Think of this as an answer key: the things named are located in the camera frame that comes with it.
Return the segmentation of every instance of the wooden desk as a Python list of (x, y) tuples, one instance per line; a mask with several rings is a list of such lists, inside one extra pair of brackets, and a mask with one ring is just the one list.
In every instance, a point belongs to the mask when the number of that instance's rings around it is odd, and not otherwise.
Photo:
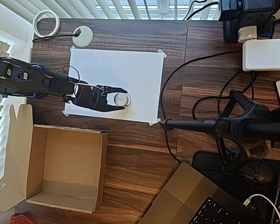
[[(91, 27), (94, 39), (90, 49), (139, 50), (156, 52), (162, 49), (164, 60), (162, 82), (186, 60), (210, 54), (240, 49), (238, 44), (223, 41), (222, 23), (217, 21), (123, 21), (123, 20), (61, 20), (60, 34), (71, 34), (79, 25)], [(40, 30), (52, 30), (53, 23), (41, 22)], [(275, 36), (280, 37), (280, 25)], [(54, 72), (63, 73), (69, 64), (70, 38), (56, 38), (34, 44), (32, 61), (41, 63)], [(180, 69), (164, 92), (164, 107), (170, 118), (192, 118), (196, 100), (217, 95), (226, 81), (241, 67), (241, 53), (219, 56)], [(255, 82), (255, 98), (271, 109), (278, 106), (274, 82), (280, 72), (261, 73)], [(250, 81), (249, 74), (240, 75), (227, 88), (243, 89)], [(37, 124), (74, 126), (110, 131), (104, 202), (92, 215), (52, 209), (22, 202), (16, 212), (29, 211), (39, 224), (115, 224), (136, 223), (160, 192), (175, 169), (169, 155), (164, 131), (158, 126), (98, 119), (82, 116), (65, 117), (64, 103), (47, 96), (40, 100), (28, 99), (33, 105)], [(202, 102), (196, 111), (198, 118), (215, 117), (215, 100)], [(216, 144), (205, 134), (173, 130), (168, 132), (172, 151), (179, 159), (191, 162), (195, 151), (216, 151)], [(280, 150), (272, 149), (270, 158), (280, 159)]]

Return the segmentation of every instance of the box flap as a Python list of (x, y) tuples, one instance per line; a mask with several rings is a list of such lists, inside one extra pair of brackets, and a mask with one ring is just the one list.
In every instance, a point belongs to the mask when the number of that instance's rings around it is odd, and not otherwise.
[(101, 140), (101, 167), (100, 167), (100, 174), (99, 174), (99, 181), (98, 181), (98, 198), (95, 209), (97, 209), (100, 204), (103, 202), (103, 192), (104, 192), (104, 183), (105, 183), (105, 172), (106, 172), (106, 160), (107, 160), (107, 149), (109, 143), (109, 133), (102, 134)]
[(28, 199), (27, 202), (32, 204), (44, 205), (52, 208), (92, 213), (93, 208), (95, 207), (96, 198), (79, 199), (75, 197), (41, 192)]
[(68, 130), (68, 131), (78, 131), (78, 132), (88, 132), (88, 133), (108, 133), (108, 131), (103, 130), (89, 130), (77, 127), (63, 127), (63, 126), (52, 126), (52, 125), (34, 125), (34, 127), (43, 127), (43, 128), (53, 128), (53, 129), (61, 129), (61, 130)]
[(32, 139), (32, 106), (21, 105), (18, 119), (10, 107), (4, 177), (0, 180), (0, 209), (8, 210), (26, 197), (26, 183)]

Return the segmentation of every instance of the laptop charger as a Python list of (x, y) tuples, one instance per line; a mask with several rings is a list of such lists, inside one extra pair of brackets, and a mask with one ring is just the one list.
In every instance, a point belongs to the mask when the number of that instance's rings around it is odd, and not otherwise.
[(243, 44), (244, 71), (279, 71), (280, 39), (248, 40)]

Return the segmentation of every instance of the black stand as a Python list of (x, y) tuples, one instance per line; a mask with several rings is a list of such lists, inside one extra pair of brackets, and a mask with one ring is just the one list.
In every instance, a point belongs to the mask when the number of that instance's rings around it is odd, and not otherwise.
[[(236, 103), (244, 109), (244, 113), (229, 118)], [(268, 153), (266, 140), (271, 140), (273, 147), (280, 147), (280, 108), (270, 112), (266, 106), (249, 99), (240, 91), (230, 92), (229, 103), (216, 119), (167, 119), (162, 120), (160, 125), (167, 130), (179, 128), (214, 136), (227, 174), (232, 174), (248, 163), (262, 160)], [(239, 153), (232, 160), (227, 156), (224, 138), (238, 146)]]

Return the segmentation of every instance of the masking tape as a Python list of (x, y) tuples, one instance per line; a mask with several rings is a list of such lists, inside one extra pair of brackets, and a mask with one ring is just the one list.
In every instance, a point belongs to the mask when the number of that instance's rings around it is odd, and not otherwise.
[[(53, 31), (47, 35), (41, 35), (37, 29), (37, 23), (39, 21), (39, 19), (45, 15), (45, 14), (52, 14), (55, 18), (55, 28), (53, 29)], [(60, 20), (59, 20), (59, 17), (58, 15), (56, 15), (56, 13), (54, 13), (53, 11), (51, 10), (42, 10), (40, 11), (33, 19), (33, 30), (35, 32), (35, 34), (40, 37), (40, 38), (44, 38), (44, 37), (47, 37), (47, 36), (54, 36), (57, 34), (59, 28), (60, 28)]]

